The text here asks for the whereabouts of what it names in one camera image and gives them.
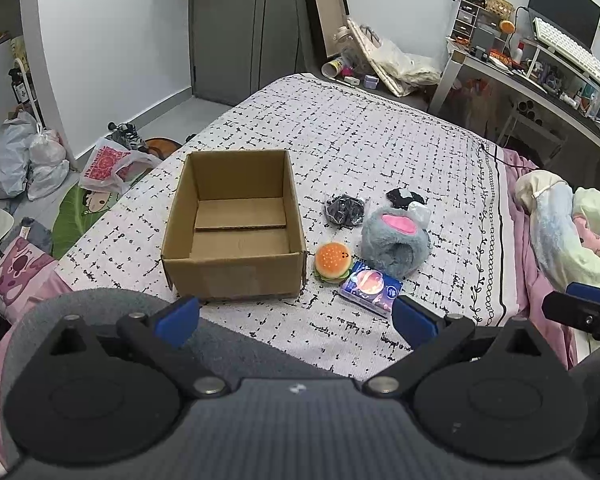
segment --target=bed sheet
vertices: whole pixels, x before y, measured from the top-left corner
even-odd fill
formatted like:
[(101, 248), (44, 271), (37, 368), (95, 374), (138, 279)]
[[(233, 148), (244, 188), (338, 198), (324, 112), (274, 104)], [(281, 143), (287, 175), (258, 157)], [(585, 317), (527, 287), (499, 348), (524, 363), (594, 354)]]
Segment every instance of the bed sheet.
[(457, 312), (481, 325), (502, 325), (518, 312), (506, 174), (495, 158), (502, 150), (415, 108), (310, 75), (277, 80), (211, 123), (86, 232), (57, 273), (74, 290), (122, 287), (172, 301), (160, 247), (186, 154), (269, 148), (291, 154), (307, 285), (296, 299), (209, 302), (205, 319), (358, 379), (406, 355), (411, 349), (390, 320), (310, 274), (319, 244), (359, 244), (360, 228), (327, 224), (325, 195), (347, 192), (375, 208), (395, 187), (419, 192), (432, 210), (431, 255), (402, 292), (440, 315)]

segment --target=black monitor screen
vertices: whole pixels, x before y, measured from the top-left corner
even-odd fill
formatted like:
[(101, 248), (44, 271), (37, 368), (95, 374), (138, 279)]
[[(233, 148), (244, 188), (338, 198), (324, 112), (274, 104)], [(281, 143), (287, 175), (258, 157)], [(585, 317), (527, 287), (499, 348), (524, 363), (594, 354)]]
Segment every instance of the black monitor screen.
[(600, 21), (600, 7), (591, 0), (529, 0), (529, 9), (591, 48)]

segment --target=keyboard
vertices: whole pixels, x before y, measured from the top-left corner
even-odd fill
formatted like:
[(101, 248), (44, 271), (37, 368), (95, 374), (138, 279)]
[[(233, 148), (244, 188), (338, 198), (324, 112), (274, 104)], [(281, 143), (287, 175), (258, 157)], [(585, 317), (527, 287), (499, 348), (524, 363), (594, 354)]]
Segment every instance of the keyboard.
[(553, 47), (555, 52), (588, 73), (594, 81), (600, 84), (600, 61), (592, 53), (541, 18), (535, 17), (533, 23), (538, 41), (550, 48)]

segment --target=gray plush toy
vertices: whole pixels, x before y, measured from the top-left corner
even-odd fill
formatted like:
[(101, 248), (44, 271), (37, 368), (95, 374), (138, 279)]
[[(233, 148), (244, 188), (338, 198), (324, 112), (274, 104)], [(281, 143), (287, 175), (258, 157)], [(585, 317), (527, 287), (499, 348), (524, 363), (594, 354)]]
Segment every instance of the gray plush toy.
[(374, 269), (403, 280), (429, 254), (429, 234), (408, 211), (382, 207), (365, 219), (360, 256)]

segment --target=blue gripper pad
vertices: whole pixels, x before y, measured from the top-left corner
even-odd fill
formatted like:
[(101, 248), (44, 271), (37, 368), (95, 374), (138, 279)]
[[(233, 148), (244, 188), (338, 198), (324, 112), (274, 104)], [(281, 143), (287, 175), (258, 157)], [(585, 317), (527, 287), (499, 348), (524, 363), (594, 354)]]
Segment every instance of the blue gripper pad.
[(179, 348), (197, 328), (200, 303), (197, 298), (184, 298), (167, 309), (170, 311), (158, 320), (153, 333), (174, 348)]
[(565, 291), (570, 296), (600, 304), (600, 288), (584, 283), (571, 283)]
[(438, 334), (438, 329), (435, 322), (417, 312), (406, 299), (399, 296), (393, 300), (391, 320), (395, 330), (415, 350), (432, 340)]

